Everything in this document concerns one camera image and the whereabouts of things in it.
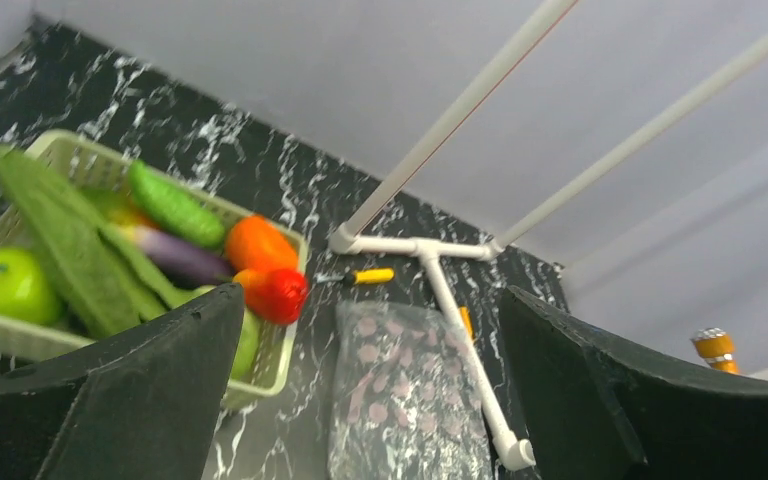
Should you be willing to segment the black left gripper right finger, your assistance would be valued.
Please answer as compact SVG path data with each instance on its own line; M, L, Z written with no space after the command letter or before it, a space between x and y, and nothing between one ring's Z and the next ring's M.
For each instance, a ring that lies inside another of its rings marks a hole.
M499 324L544 479L768 479L768 381L649 349L512 287Z

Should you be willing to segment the green leafy vegetable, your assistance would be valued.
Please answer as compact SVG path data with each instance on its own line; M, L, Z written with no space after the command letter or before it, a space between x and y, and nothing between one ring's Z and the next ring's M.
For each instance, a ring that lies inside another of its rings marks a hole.
M67 177L25 151L0 145L0 189L30 231L44 272L92 337L121 333L193 299Z

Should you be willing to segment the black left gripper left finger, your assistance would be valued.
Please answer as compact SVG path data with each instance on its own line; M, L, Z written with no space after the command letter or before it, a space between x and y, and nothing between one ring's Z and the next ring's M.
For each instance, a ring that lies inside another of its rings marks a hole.
M235 283L0 376L0 479L197 479L244 317Z

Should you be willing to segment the clear zip top bag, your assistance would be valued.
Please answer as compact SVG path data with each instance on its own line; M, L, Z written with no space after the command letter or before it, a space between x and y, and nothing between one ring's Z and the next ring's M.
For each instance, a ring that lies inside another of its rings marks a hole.
M437 311L336 306L328 471L333 479L490 479L481 398Z

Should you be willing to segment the red apple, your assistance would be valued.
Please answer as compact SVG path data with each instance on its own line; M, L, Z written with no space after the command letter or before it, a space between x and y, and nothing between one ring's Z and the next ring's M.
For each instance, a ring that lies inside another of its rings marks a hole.
M306 277L294 269L246 269L238 272L233 281L242 286L246 307L275 325L295 323L309 294Z

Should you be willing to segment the purple eggplant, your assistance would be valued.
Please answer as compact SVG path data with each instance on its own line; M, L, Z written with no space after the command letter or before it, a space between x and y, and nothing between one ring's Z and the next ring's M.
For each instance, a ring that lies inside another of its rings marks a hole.
M118 225L117 229L178 286L219 285L235 275L224 258L163 231L143 225Z

